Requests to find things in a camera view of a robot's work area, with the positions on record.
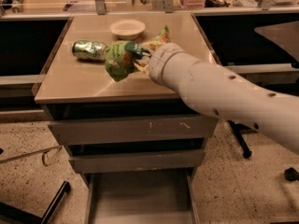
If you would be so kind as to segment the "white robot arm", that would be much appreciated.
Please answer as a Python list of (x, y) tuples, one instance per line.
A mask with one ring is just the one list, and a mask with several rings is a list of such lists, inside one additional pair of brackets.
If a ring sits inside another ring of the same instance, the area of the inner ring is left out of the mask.
[(235, 72), (196, 58), (174, 43), (144, 44), (150, 79), (190, 109), (237, 121), (299, 153), (299, 98), (259, 87)]

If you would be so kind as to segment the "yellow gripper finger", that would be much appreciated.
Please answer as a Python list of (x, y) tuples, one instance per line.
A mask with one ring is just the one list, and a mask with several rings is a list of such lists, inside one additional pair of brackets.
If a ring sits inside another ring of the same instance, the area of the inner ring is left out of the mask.
[(134, 63), (134, 66), (137, 68), (138, 71), (146, 74), (147, 76), (149, 75), (149, 66), (147, 64), (141, 65), (138, 63)]
[(148, 50), (149, 52), (154, 52), (162, 45), (163, 45), (163, 43), (160, 41), (147, 41), (147, 42), (142, 43), (141, 47), (143, 49)]

